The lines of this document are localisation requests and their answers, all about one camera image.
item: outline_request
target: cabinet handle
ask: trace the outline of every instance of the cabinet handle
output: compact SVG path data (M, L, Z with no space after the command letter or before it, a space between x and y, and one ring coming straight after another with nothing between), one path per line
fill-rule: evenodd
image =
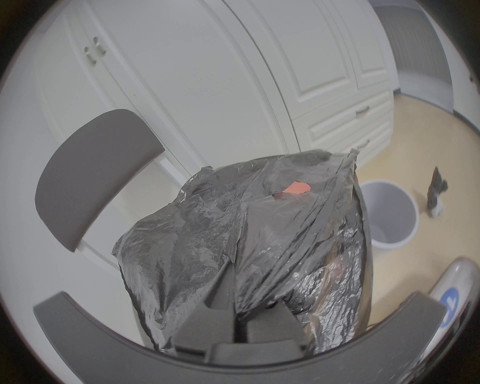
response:
M100 41L98 40L98 37L95 36L93 38L93 43L95 44L95 48L100 52L100 55L105 56L107 51L100 45Z
M367 105L364 109L357 111L357 117L360 115L363 115L364 113L367 113L369 110L370 110L370 106Z
M85 47L84 51L85 51L85 56L87 56L87 59L90 62L90 64L95 65L96 60L90 54L90 50L88 49L88 47Z
M368 139L366 142L364 142L363 144L360 144L357 149L358 150L361 150L363 148L365 148L368 144L370 144L370 139Z

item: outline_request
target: bucket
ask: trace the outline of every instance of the bucket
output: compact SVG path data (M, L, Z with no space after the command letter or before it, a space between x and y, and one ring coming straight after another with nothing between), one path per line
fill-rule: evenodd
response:
M410 194L387 180L371 180L360 188L367 207L374 258L412 240L418 229L419 212Z

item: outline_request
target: garbage bag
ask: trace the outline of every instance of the garbage bag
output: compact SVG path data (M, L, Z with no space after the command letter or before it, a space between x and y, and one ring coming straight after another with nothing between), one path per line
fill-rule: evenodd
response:
M356 155L317 150L203 168L124 234L112 253L155 348L167 345L227 259L236 265L240 318L282 298L314 352L363 331L372 277L365 211L355 205ZM296 180L311 192L283 193Z

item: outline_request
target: logo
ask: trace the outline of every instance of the logo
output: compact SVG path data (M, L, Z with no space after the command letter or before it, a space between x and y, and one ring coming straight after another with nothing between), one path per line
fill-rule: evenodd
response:
M444 320L440 325L440 329L445 328L447 325L450 324L458 308L459 301L460 300L458 296L458 291L455 288L450 288L447 292L444 293L444 295L440 299L440 303L447 307L447 313L445 314Z

